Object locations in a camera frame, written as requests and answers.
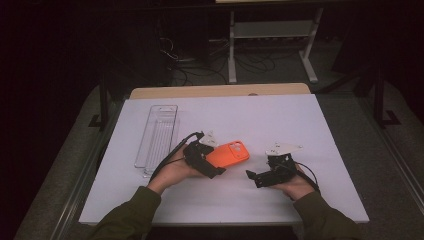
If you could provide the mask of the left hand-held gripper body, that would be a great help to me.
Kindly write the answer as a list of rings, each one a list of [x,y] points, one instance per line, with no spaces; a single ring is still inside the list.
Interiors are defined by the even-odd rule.
[[[206,156],[216,148],[216,144],[213,143],[211,134],[195,132],[188,138],[192,136],[195,136],[196,140],[190,142],[183,150],[185,161],[189,166],[208,177],[209,168],[213,165],[206,160]]]

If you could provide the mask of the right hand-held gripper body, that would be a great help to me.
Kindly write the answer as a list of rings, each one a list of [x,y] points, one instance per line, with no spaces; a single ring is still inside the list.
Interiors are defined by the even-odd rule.
[[[253,180],[258,188],[290,181],[297,172],[292,153],[302,150],[301,145],[278,143],[265,151],[269,171],[256,174]]]

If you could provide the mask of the orange phone case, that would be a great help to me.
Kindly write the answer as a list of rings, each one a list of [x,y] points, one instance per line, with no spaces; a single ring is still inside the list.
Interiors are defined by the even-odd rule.
[[[226,168],[239,164],[250,158],[250,154],[242,141],[232,141],[216,147],[206,156],[206,160],[214,167]]]

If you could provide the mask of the clear plastic tray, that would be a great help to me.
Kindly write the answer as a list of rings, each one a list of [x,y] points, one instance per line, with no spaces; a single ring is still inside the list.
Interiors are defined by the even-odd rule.
[[[175,145],[177,105],[153,105],[150,108],[134,167],[150,178]]]

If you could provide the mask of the person's right hand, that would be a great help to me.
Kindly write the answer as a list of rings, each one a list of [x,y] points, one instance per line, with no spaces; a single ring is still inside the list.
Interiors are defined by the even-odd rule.
[[[272,189],[277,189],[283,192],[292,201],[297,201],[302,197],[315,191],[315,189],[302,177],[296,175],[290,181],[276,184]]]

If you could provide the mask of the person's left hand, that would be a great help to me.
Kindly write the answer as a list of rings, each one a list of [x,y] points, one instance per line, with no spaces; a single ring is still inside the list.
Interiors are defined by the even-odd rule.
[[[184,160],[184,145],[178,150],[157,175],[147,184],[147,188],[161,195],[167,188],[191,177],[201,177],[202,174],[189,166]]]

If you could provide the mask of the wooden table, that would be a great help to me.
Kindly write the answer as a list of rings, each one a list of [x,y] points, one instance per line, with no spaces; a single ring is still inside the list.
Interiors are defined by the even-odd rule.
[[[310,94],[304,83],[136,88],[130,99]]]

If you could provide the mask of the black metal stand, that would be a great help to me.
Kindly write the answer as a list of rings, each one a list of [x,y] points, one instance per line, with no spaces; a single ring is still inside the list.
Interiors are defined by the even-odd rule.
[[[103,131],[109,120],[108,91],[104,77],[101,77],[99,81],[99,100],[100,113],[92,116],[89,126],[98,127],[100,131]]]
[[[381,129],[385,129],[390,125],[400,125],[401,122],[391,110],[384,109],[384,86],[385,81],[383,78],[381,67],[376,68],[376,78],[374,85],[374,105],[373,117]]]

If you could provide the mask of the grey metal floor rail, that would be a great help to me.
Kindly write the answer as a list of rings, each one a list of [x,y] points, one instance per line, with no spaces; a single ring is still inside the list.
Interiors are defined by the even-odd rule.
[[[389,136],[385,125],[379,123],[374,118],[373,107],[371,104],[366,99],[359,99],[358,102],[368,120],[371,122],[371,125],[379,135],[380,139],[383,141],[387,151],[391,155],[396,169],[399,172],[407,190],[415,201],[419,211],[422,215],[424,215],[424,188],[421,186],[413,171],[406,163],[405,158],[402,156],[400,150],[396,147],[395,142]]]
[[[77,219],[77,213],[83,206],[83,202],[88,196],[95,174],[100,166],[107,143],[110,139],[110,122],[112,116],[108,113],[101,113],[92,117],[91,125],[98,127],[94,146],[91,148],[88,157],[84,161],[81,173],[79,174],[75,186],[71,190],[64,209],[53,229],[49,240],[63,240],[68,234],[72,224]]]

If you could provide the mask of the white metal desk frame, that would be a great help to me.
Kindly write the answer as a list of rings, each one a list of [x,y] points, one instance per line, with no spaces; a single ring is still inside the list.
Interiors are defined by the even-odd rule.
[[[311,83],[317,83],[318,78],[309,60],[309,54],[318,31],[323,8],[315,10],[314,18],[308,20],[271,20],[271,21],[237,21],[235,12],[230,13],[229,23],[229,83],[237,82],[234,41],[236,39],[259,38],[306,38],[308,40],[303,50],[299,51],[302,65]]]

